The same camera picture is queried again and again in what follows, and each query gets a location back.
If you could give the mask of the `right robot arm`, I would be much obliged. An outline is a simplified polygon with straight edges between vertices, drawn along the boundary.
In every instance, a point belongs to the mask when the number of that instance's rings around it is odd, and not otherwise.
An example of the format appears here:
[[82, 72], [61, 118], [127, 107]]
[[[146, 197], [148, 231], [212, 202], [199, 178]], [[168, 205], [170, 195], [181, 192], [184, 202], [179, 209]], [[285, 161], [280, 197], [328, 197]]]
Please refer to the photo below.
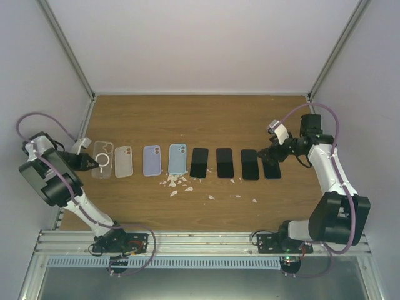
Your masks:
[[277, 247], [291, 253], [299, 243], [324, 243], [334, 254], [348, 252], [361, 239], [371, 203], [359, 195], [346, 177], [334, 137], [321, 129], [321, 116], [303, 115], [299, 137], [294, 137], [277, 120], [269, 125], [268, 131], [271, 145], [260, 150], [258, 157], [276, 166], [288, 156], [304, 156], [316, 173], [322, 194], [309, 219], [282, 224]]

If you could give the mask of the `blue smartphone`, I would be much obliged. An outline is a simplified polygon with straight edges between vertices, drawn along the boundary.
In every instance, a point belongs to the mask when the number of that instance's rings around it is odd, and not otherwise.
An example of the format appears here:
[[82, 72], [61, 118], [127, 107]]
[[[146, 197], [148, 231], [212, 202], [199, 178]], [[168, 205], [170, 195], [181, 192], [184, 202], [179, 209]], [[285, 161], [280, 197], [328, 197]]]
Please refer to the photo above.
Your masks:
[[280, 166], [277, 167], [263, 166], [263, 170], [264, 170], [264, 177], [266, 179], [281, 179]]

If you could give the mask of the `phone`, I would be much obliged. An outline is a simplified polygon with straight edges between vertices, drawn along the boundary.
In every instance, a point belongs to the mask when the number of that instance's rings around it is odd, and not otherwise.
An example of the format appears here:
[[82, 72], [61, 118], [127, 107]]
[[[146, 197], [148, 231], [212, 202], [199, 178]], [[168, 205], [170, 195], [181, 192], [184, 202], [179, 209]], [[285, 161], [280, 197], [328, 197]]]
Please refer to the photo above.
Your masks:
[[133, 156], [131, 146], [117, 147], [114, 150], [115, 176], [126, 178], [133, 175]]
[[93, 158], [99, 164], [91, 171], [96, 179], [109, 179], [113, 170], [114, 144], [108, 141], [96, 141], [93, 148]]
[[158, 176], [161, 169], [161, 147], [149, 145], [143, 148], [143, 174], [146, 177]]

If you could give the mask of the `light blue phone case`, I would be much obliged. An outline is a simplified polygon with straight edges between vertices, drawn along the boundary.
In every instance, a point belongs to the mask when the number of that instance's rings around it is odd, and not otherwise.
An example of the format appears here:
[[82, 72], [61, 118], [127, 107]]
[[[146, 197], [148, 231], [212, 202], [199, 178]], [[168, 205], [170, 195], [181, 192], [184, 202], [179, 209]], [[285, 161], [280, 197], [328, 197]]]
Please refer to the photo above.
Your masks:
[[187, 153], [186, 144], [171, 144], [169, 147], [168, 171], [172, 175], [182, 175], [187, 171]]

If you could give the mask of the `black smartphone from white case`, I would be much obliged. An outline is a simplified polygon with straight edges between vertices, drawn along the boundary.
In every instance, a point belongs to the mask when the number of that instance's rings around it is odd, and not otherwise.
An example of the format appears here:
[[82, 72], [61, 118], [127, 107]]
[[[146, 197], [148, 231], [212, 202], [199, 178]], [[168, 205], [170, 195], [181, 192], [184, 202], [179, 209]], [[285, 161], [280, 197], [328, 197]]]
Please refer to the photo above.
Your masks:
[[259, 180], [259, 165], [257, 151], [254, 149], [241, 150], [242, 178], [247, 181]]

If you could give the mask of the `purple smartphone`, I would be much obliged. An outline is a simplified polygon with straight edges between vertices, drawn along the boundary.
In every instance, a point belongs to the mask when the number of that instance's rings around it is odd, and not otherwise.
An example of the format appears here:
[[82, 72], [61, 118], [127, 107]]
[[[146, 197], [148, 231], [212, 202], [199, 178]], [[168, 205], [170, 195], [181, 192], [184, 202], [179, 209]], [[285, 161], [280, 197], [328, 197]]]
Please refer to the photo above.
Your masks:
[[234, 177], [233, 152], [231, 148], [217, 148], [216, 161], [218, 178], [231, 179]]

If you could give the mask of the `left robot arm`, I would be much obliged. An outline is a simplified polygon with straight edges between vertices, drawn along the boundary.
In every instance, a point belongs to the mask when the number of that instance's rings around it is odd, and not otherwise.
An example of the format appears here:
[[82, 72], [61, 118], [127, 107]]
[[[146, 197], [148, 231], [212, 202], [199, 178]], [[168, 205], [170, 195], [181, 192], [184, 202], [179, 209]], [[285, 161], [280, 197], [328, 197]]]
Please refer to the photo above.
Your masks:
[[127, 249], [126, 231], [89, 200], [76, 174], [98, 165], [90, 155], [57, 150], [55, 140], [43, 131], [23, 142], [22, 150], [28, 160], [19, 172], [45, 203], [72, 212], [88, 225], [94, 248], [116, 253]]

